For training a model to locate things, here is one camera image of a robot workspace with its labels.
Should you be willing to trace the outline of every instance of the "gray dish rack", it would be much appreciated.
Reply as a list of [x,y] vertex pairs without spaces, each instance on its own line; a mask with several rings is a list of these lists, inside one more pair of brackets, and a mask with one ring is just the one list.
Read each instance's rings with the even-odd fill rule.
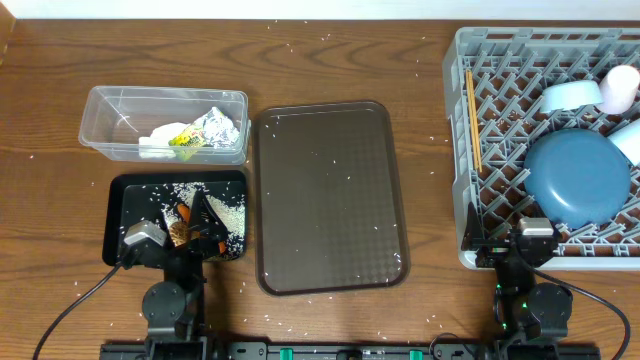
[[[453,132],[454,216],[459,259],[475,269],[475,254],[462,251],[467,207],[473,203],[485,236],[501,238],[516,216],[532,214],[524,189],[530,145],[555,130],[583,128],[608,135],[640,118],[640,93],[620,116],[592,105],[541,114],[548,86],[591,79],[613,67],[640,68],[640,29],[461,28],[443,61],[446,112]],[[473,169],[466,69],[473,71],[482,173]],[[556,228],[563,240],[547,270],[640,270],[640,169],[630,167],[632,187],[624,208],[607,224]]]

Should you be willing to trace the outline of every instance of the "chopsticks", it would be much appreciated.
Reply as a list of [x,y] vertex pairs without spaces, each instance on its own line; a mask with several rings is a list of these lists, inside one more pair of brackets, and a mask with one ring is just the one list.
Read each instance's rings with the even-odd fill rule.
[[473,146],[473,167],[482,173],[482,154],[480,153],[480,135],[478,133],[478,114],[476,113],[476,97],[473,88],[473,73],[467,69],[467,100],[469,101],[469,119],[471,122],[471,143]]

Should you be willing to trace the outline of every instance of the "brown plastic tray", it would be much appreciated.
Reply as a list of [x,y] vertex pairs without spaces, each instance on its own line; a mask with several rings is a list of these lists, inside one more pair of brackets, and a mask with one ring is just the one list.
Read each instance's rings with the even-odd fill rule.
[[409,251],[387,110],[273,108],[254,131],[262,288],[280,296],[402,282]]

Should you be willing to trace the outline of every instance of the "wooden table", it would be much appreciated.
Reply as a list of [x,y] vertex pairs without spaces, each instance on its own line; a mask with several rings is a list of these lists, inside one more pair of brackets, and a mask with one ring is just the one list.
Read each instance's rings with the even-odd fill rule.
[[[425,344],[444,331],[479,338],[495,328],[494,274],[467,270],[457,258],[441,68],[455,31],[480,24],[18,21],[0,67],[0,356],[30,358],[56,316],[109,270],[101,248],[115,176],[216,169],[113,162],[82,147],[80,119],[96,85],[238,89],[249,96],[253,118],[275,105],[359,99],[379,101],[391,114],[411,246],[407,281],[387,290],[269,297],[255,281],[251,236],[245,257],[205,267],[212,330],[280,342]],[[611,300],[640,330],[635,273],[555,275]],[[41,358],[95,359],[107,340],[144,338],[142,296],[161,278],[138,268],[117,274],[58,326]],[[569,340],[595,342],[604,358],[623,335],[611,311],[579,295],[569,326]],[[634,356],[640,337],[627,352]]]

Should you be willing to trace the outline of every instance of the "green connector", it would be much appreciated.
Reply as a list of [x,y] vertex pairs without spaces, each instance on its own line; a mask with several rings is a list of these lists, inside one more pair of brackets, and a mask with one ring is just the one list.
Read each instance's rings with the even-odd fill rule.
[[293,349],[280,349],[280,360],[293,360]]
[[420,350],[411,350],[409,351],[409,360],[422,360],[423,355]]

